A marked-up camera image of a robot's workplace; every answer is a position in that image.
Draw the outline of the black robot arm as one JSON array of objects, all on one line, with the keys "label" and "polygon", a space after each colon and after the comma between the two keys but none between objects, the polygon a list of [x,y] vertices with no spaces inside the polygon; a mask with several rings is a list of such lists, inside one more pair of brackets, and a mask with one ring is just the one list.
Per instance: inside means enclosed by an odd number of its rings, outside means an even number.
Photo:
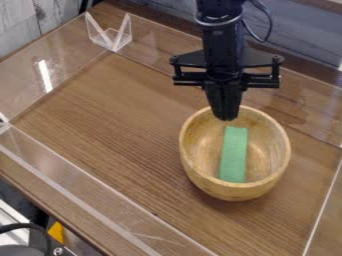
[{"label": "black robot arm", "polygon": [[202,29],[203,48],[175,55],[174,84],[201,86],[214,116],[225,121],[238,117],[244,92],[249,88],[278,88],[281,85],[280,55],[250,48],[245,32],[260,41],[269,40],[273,27],[260,38],[244,20],[244,5],[252,4],[273,22],[269,8],[260,0],[197,0],[195,21]]}]

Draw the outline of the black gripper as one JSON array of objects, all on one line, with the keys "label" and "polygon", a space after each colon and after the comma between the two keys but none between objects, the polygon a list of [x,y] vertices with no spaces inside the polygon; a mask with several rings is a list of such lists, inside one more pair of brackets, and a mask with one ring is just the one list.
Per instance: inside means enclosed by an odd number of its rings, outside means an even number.
[{"label": "black gripper", "polygon": [[230,83],[226,88],[228,119],[234,120],[244,90],[280,87],[284,57],[248,45],[242,21],[202,29],[203,48],[170,59],[174,84],[205,86],[213,113],[225,120],[224,88],[216,82]]}]

